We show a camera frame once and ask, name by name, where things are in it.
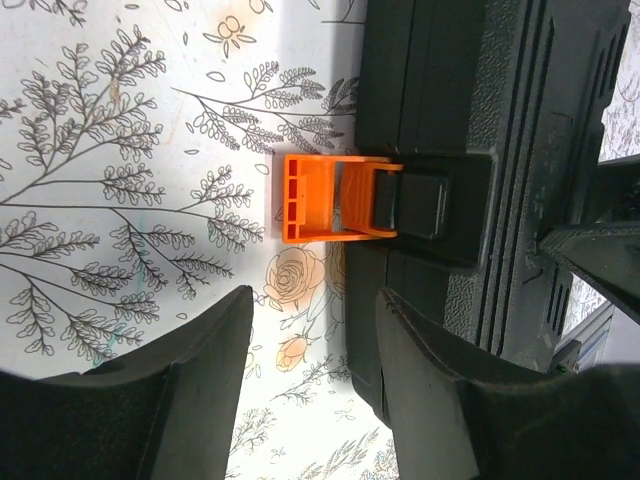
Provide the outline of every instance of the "floral tablecloth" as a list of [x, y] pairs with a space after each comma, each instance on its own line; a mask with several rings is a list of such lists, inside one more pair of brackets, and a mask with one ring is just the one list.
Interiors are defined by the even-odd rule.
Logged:
[[[227, 476], [396, 479], [349, 382], [342, 249], [279, 241], [283, 154], [354, 149], [365, 0], [1, 7], [0, 367], [85, 371], [249, 284]], [[633, 8], [604, 159], [640, 149]], [[569, 326], [600, 301], [575, 292]]]

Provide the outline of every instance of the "orange latch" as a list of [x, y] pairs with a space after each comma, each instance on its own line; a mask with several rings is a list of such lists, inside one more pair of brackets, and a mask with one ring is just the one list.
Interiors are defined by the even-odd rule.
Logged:
[[[336, 163], [345, 163], [340, 213], [345, 230], [333, 231]], [[373, 226], [375, 172], [402, 170], [386, 157], [287, 155], [284, 160], [284, 243], [347, 242], [391, 238]]]

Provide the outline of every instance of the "orange plastic clip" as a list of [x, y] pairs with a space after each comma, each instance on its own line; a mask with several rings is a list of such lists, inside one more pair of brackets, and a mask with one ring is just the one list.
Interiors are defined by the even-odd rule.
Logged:
[[[345, 163], [340, 188], [344, 231], [333, 231], [336, 163]], [[287, 155], [284, 160], [284, 243], [348, 242], [395, 237], [372, 225], [375, 171], [402, 165], [386, 157]]]

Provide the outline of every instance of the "black plastic case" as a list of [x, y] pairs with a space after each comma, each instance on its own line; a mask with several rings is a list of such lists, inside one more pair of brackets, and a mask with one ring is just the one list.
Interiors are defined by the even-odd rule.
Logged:
[[[434, 212], [400, 201], [397, 238], [346, 247], [353, 383], [380, 418], [374, 299], [383, 286], [495, 355], [548, 368], [571, 275], [538, 242], [583, 215], [628, 4], [370, 0], [356, 145], [447, 185], [436, 238], [403, 228]], [[400, 198], [410, 189], [401, 178]]]

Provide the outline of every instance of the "blue-green stain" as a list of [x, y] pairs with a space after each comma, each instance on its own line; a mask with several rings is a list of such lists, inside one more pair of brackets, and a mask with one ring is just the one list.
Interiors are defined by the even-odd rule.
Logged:
[[[138, 231], [144, 232], [145, 231], [145, 215], [142, 214], [140, 215], [140, 221], [138, 222]], [[142, 278], [142, 275], [136, 275], [136, 293], [140, 293], [142, 291], [144, 287], [144, 280]], [[120, 331], [124, 328], [124, 325], [120, 328], [117, 328], [115, 331], [116, 333], [120, 333]], [[112, 337], [111, 340], [109, 340], [107, 342], [107, 348], [111, 348], [113, 347], [113, 344], [116, 342], [115, 337]], [[93, 359], [93, 367], [99, 367], [100, 364], [102, 363], [102, 360], [98, 359], [98, 358], [94, 358]]]

